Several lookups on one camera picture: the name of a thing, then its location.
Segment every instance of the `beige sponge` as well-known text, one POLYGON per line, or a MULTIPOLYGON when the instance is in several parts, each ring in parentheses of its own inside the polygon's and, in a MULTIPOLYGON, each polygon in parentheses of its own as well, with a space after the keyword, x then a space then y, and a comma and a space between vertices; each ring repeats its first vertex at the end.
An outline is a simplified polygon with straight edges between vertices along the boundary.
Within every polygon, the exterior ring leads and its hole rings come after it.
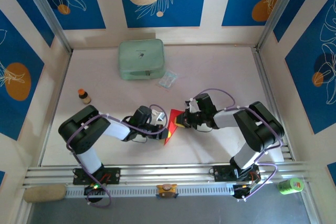
POLYGON ((25 190, 23 199, 28 203, 48 202, 65 198, 65 185, 35 186, 25 190))

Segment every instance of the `gray floor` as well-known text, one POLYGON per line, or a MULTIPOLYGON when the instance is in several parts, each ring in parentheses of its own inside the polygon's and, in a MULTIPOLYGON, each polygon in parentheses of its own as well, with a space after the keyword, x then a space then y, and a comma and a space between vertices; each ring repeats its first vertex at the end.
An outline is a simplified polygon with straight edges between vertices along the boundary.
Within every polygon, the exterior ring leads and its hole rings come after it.
POLYGON ((232 196, 115 198, 110 208, 97 209, 84 199, 65 199, 35 204, 33 209, 30 224, 310 223, 301 195, 281 195, 273 184, 247 202, 232 196))

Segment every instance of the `red paper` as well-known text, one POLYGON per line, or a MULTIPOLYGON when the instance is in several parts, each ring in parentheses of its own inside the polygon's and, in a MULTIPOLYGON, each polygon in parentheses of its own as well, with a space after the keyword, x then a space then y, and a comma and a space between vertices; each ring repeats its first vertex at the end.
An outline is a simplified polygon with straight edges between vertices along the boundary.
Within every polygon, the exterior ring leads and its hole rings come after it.
POLYGON ((164 145, 166 145, 166 143, 168 143, 169 139, 172 137, 172 135, 174 134, 177 126, 174 124, 175 118, 182 114, 184 111, 180 111, 180 110, 171 110, 170 111, 170 116, 169 116, 169 121, 168 121, 168 130, 171 134, 170 137, 166 138, 164 141, 164 145))

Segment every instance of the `white table surface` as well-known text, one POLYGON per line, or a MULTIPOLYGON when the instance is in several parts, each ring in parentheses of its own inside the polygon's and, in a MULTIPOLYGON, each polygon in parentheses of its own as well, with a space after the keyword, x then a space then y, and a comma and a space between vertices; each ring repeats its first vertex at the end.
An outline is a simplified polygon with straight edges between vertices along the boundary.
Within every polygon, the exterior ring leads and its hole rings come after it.
MULTIPOLYGON (((141 105, 153 103, 162 106, 168 115, 170 109, 184 110, 185 100, 207 88, 228 91, 238 105, 260 101, 267 106, 249 47, 166 46, 165 54, 167 69, 179 75, 169 91, 157 86, 158 79, 122 80, 117 48, 74 50, 42 165, 76 165, 57 130, 62 122, 85 107, 78 98, 80 88, 89 93, 91 104, 100 112, 119 119, 132 115, 141 105)), ((217 109, 231 103, 230 98, 220 92, 209 94, 217 109)), ((103 135, 94 147, 106 165, 196 164, 228 162, 244 143, 238 128, 210 133, 178 128, 165 146, 163 141, 125 143, 103 135)), ((273 150, 264 160, 283 161, 282 153, 273 150)))

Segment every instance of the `bottle cap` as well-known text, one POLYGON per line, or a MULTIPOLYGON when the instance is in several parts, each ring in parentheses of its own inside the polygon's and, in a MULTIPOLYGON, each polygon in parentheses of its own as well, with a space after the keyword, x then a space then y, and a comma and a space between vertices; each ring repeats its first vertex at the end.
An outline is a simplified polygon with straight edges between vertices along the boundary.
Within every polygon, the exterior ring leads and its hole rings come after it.
POLYGON ((78 94, 79 95, 84 95, 85 94, 85 90, 84 89, 79 89, 78 90, 78 94))

